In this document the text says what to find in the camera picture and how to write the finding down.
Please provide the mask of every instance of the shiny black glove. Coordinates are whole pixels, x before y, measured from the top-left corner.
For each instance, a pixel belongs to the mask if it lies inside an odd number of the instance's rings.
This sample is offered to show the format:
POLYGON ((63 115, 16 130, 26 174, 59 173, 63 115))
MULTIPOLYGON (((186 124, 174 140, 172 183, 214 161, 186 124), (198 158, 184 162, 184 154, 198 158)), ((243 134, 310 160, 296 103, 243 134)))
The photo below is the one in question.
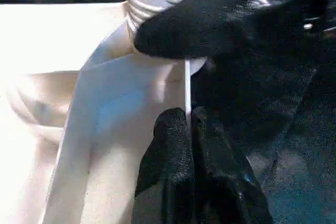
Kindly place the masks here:
POLYGON ((313 1, 183 0, 140 26, 135 47, 177 59, 228 57, 233 52, 238 57, 261 50, 306 60, 319 42, 304 29, 313 1))
POLYGON ((245 156, 213 113, 163 112, 139 170, 132 223, 272 223, 245 156))

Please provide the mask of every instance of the white paper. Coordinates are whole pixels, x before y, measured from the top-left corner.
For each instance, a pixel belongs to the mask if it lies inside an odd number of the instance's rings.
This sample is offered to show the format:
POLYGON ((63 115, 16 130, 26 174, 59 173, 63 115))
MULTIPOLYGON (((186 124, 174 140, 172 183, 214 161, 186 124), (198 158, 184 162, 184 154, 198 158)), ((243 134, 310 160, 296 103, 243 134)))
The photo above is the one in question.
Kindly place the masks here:
POLYGON ((132 53, 127 31, 124 21, 79 74, 43 224, 130 223, 155 120, 190 111, 189 65, 132 53))

